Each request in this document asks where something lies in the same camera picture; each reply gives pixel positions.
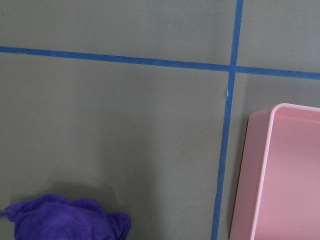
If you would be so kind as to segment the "pink plastic bin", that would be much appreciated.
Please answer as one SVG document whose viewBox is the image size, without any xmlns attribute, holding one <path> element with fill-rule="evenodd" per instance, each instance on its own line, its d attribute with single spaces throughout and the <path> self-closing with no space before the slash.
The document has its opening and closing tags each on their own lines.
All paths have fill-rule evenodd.
<svg viewBox="0 0 320 240">
<path fill-rule="evenodd" d="M 232 240 L 320 237 L 320 110 L 281 103 L 248 118 Z"/>
</svg>

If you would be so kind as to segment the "purple crumpled cloth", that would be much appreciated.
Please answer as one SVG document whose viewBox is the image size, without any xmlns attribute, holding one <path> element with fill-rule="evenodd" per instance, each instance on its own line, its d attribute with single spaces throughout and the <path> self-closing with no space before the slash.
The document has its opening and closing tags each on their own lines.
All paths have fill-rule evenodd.
<svg viewBox="0 0 320 240">
<path fill-rule="evenodd" d="M 7 206 L 2 218 L 14 223 L 16 240 L 125 240 L 131 218 L 106 212 L 95 200 L 70 200 L 56 194 Z"/>
</svg>

